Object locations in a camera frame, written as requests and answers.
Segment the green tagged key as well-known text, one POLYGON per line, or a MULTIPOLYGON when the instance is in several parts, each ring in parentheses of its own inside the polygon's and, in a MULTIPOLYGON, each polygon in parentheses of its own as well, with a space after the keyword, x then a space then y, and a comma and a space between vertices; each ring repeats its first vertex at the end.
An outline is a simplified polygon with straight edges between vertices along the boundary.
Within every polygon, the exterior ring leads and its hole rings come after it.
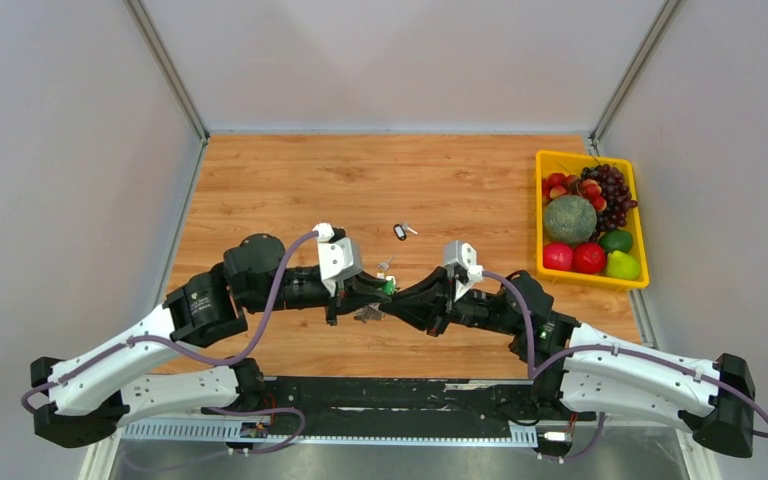
POLYGON ((387 283, 382 287, 382 290, 387 295, 393 295, 397 289, 398 287, 394 279, 389 279, 387 283))

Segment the large silver keyring with clips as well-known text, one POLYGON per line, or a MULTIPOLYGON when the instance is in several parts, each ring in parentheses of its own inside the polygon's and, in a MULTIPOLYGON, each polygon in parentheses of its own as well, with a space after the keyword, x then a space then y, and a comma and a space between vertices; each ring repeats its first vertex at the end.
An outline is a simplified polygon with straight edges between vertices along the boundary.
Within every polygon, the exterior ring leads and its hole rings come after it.
POLYGON ((362 323, 381 321, 385 316, 386 314, 376 305, 362 307, 353 313, 353 319, 362 323))

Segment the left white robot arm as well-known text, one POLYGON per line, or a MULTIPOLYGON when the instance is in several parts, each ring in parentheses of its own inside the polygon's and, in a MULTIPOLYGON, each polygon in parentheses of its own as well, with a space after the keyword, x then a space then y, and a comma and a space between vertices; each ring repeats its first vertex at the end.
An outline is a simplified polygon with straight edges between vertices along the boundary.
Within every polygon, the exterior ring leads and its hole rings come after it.
POLYGON ((318 225, 313 266, 293 267, 294 245, 258 233, 220 263, 172 291, 144 318, 71 359, 41 357, 30 366, 35 434, 64 448, 99 442, 141 419, 215 408, 257 412, 266 399, 251 348, 225 359, 206 354, 245 332, 246 317, 321 308, 328 324, 389 300, 393 283, 363 269, 358 245, 342 229, 318 225))

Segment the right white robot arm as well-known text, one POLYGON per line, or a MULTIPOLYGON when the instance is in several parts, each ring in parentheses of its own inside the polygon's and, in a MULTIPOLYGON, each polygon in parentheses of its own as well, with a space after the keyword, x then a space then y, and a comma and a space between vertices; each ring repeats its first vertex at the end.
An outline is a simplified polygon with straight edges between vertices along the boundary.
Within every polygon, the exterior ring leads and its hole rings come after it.
POLYGON ((451 324, 510 336, 510 351, 529 370, 530 402, 544 417, 636 417, 684 431, 714 452, 752 456, 755 387, 744 359, 693 359, 636 345, 556 311, 525 271, 499 282, 494 294, 458 295, 459 277, 438 268, 381 309, 430 336, 451 324))

